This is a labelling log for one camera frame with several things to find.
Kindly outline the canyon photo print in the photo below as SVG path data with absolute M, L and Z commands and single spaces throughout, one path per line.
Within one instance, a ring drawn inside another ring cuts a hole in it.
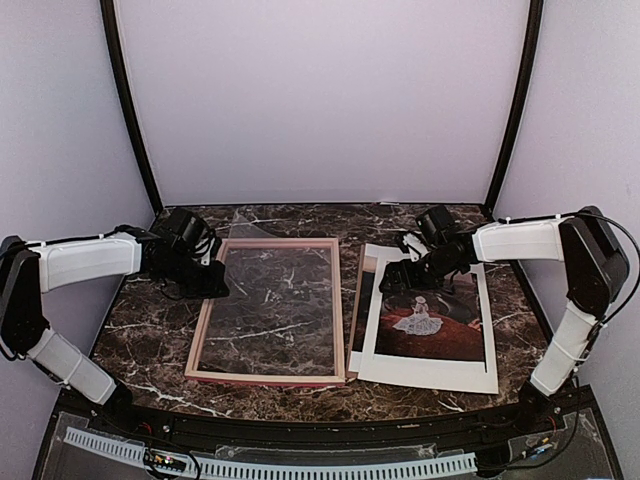
M 364 351 L 371 299 L 379 292 L 375 272 L 383 250 L 365 245 L 356 333 L 350 367 L 356 373 Z M 450 274 L 436 290 L 383 294 L 374 353 L 391 357 L 482 362 L 485 360 L 484 314 L 488 297 L 484 268 Z

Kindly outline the white mat board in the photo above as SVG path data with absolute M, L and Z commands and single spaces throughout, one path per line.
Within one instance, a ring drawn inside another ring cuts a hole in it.
M 375 272 L 375 281 L 382 280 L 385 266 L 404 260 L 405 254 L 398 248 L 381 247 Z M 382 302 L 380 291 L 371 299 L 367 321 L 364 351 L 357 376 L 361 380 L 415 388 L 452 390 L 460 392 L 496 394 L 498 392 L 497 356 L 492 326 L 489 295 L 481 301 L 490 312 L 484 314 L 485 360 L 463 362 L 421 358 L 391 357 L 374 353 L 378 329 L 378 313 Z

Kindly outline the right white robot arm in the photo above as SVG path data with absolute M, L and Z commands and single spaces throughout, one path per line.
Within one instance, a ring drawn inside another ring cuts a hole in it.
M 544 397 L 556 394 L 586 361 L 600 331 L 623 309 L 616 300 L 629 278 L 630 261 L 618 239 L 625 228 L 596 206 L 554 215 L 503 218 L 460 227 L 436 205 L 416 223 L 415 243 L 403 234 L 405 258 L 385 266 L 379 289 L 396 293 L 434 290 L 448 275 L 474 265 L 516 260 L 553 260 L 564 265 L 567 304 L 559 326 L 527 387 Z

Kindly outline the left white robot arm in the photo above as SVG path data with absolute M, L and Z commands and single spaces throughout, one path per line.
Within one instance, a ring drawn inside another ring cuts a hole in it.
M 1 243 L 1 354 L 9 362 L 29 360 L 90 403 L 120 436 L 141 427 L 128 403 L 130 390 L 53 329 L 44 315 L 44 295 L 111 277 L 147 274 L 168 280 L 189 299 L 229 294 L 225 266 L 202 263 L 169 236 L 130 225 L 93 236 L 28 242 L 9 236 Z

